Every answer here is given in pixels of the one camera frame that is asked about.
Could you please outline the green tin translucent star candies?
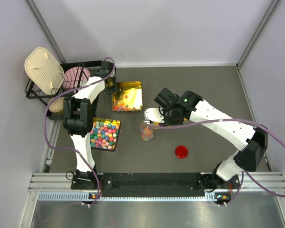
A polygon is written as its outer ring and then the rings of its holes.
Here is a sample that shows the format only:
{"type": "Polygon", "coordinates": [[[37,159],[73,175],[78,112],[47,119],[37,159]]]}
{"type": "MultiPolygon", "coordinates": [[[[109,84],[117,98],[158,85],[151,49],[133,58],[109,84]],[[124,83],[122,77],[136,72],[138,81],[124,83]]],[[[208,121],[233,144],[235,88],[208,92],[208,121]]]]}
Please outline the green tin translucent star candies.
{"type": "Polygon", "coordinates": [[[114,112],[133,112],[143,109],[142,83],[140,81],[117,82],[117,92],[113,94],[114,112]]]}

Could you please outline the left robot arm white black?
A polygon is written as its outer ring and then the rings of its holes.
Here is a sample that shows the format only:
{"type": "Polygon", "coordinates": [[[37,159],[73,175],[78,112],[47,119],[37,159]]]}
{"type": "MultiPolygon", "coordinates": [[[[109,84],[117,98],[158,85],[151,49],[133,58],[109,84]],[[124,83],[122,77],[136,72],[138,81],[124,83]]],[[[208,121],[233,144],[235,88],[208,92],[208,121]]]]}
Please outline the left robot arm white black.
{"type": "Polygon", "coordinates": [[[76,171],[71,189],[98,188],[95,161],[92,157],[90,132],[93,128],[98,95],[117,91],[115,66],[107,59],[74,63],[65,69],[63,87],[70,93],[64,97],[63,126],[76,149],[76,171]]]}

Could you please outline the clear plastic cup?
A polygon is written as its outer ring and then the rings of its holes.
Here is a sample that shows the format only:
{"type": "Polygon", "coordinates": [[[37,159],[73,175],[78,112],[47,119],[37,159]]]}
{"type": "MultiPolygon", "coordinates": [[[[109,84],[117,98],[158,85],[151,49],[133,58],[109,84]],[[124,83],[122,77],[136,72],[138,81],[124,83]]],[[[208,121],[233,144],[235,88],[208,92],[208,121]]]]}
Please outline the clear plastic cup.
{"type": "Polygon", "coordinates": [[[149,124],[149,121],[143,121],[140,125],[140,136],[146,142],[154,138],[154,129],[151,128],[149,124]]]}

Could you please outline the orange plastic scoop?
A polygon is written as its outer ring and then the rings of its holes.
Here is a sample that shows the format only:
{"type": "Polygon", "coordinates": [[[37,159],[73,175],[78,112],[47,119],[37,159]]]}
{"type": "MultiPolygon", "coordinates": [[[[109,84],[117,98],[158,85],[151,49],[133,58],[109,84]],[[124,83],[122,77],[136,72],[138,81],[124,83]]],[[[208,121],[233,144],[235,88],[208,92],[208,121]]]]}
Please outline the orange plastic scoop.
{"type": "Polygon", "coordinates": [[[154,125],[154,126],[162,126],[162,123],[154,122],[154,121],[149,121],[149,124],[154,125]]]}

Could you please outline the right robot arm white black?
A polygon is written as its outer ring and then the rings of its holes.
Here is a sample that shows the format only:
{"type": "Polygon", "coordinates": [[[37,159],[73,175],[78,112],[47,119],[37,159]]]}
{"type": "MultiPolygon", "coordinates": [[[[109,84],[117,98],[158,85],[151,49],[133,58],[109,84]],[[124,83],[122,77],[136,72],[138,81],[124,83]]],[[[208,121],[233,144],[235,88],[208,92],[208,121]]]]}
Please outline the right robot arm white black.
{"type": "Polygon", "coordinates": [[[163,88],[154,101],[158,107],[148,108],[144,112],[144,117],[150,124],[168,127],[183,125],[185,120],[189,120],[195,124],[200,123],[235,146],[236,152],[233,155],[220,162],[210,177],[200,180],[202,187],[217,189],[238,173],[257,170],[268,145],[265,130],[233,120],[192,91],[177,95],[163,88]]]}

